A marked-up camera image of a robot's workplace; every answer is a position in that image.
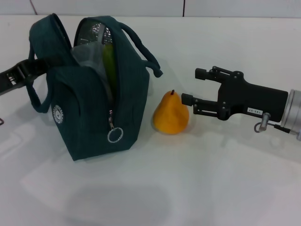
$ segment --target circular logo patch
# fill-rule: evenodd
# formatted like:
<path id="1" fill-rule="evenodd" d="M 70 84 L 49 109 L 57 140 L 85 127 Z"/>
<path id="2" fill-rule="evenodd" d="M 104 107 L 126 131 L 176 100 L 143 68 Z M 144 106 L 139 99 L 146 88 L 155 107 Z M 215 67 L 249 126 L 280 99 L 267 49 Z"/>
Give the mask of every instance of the circular logo patch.
<path id="1" fill-rule="evenodd" d="M 64 113 L 59 105 L 54 106 L 52 115 L 57 124 L 61 124 L 63 122 Z"/>

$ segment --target yellow pear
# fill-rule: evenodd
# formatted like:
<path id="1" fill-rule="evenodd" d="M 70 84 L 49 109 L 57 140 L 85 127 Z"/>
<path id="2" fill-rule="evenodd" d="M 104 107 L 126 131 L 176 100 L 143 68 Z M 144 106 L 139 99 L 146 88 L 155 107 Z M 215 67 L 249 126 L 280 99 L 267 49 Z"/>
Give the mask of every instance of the yellow pear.
<path id="1" fill-rule="evenodd" d="M 157 130 L 167 134 L 182 132 L 189 121 L 189 111 L 182 105 L 181 97 L 174 91 L 167 92 L 153 115 L 153 123 Z"/>

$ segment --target bag handle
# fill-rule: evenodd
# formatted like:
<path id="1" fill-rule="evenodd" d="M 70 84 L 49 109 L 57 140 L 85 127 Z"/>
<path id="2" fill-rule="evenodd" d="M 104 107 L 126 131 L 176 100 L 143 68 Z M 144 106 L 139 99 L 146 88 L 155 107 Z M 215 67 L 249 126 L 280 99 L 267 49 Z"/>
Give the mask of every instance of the bag handle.
<path id="1" fill-rule="evenodd" d="M 35 53 L 34 53 L 33 48 L 31 46 L 30 51 L 29 51 L 28 59 L 32 62 L 35 61 L 34 54 Z M 61 60 L 55 60 L 55 61 L 52 61 L 52 62 L 48 61 L 47 63 L 48 64 L 47 64 L 47 69 L 45 70 L 45 73 L 51 67 L 62 65 Z M 36 90 L 33 87 L 33 81 L 26 81 L 25 82 L 26 89 L 27 89 L 30 101 L 32 103 L 32 106 L 39 113 L 47 113 L 48 109 L 50 107 L 50 104 L 51 104 L 51 100 L 52 100 L 53 83 L 52 83 L 52 81 L 50 81 L 50 79 L 53 79 L 53 76 L 47 76 L 46 79 L 47 79 L 48 93 L 47 93 L 47 96 L 46 96 L 46 98 L 45 98 L 45 100 L 42 104 L 41 104 L 41 101 L 40 101 L 40 99 L 39 99 L 39 97 L 36 93 Z"/>
<path id="2" fill-rule="evenodd" d="M 129 26 L 121 22 L 119 22 L 119 25 L 130 36 L 137 49 L 147 59 L 147 61 L 144 60 L 145 66 L 151 68 L 154 71 L 154 75 L 159 78 L 163 72 L 160 70 L 160 65 L 154 55 L 142 44 L 139 36 Z"/>

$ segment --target label sticker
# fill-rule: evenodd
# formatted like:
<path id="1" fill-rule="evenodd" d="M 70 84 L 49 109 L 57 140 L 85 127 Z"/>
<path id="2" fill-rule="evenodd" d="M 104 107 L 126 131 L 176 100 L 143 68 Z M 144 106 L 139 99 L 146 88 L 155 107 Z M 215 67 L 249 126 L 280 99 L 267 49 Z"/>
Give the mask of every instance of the label sticker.
<path id="1" fill-rule="evenodd" d="M 52 115 L 56 123 L 61 124 L 63 122 L 64 113 L 59 105 L 54 106 Z"/>
<path id="2" fill-rule="evenodd" d="M 263 114 L 263 111 L 261 110 L 258 110 L 258 109 L 254 109 L 254 108 L 250 108 L 248 107 L 248 110 L 247 110 L 249 113 L 253 113 L 253 114 L 258 114 L 258 115 L 262 115 Z"/>

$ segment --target green fruit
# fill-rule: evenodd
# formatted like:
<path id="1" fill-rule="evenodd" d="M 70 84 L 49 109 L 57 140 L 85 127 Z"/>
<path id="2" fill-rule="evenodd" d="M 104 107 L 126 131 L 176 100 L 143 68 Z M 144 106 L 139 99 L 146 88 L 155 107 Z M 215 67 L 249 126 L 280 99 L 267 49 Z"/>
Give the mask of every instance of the green fruit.
<path id="1" fill-rule="evenodd" d="M 113 97 L 116 97 L 117 75 L 114 57 L 114 47 L 112 44 L 105 45 L 103 48 L 103 65 L 107 74 L 108 82 L 112 90 Z"/>

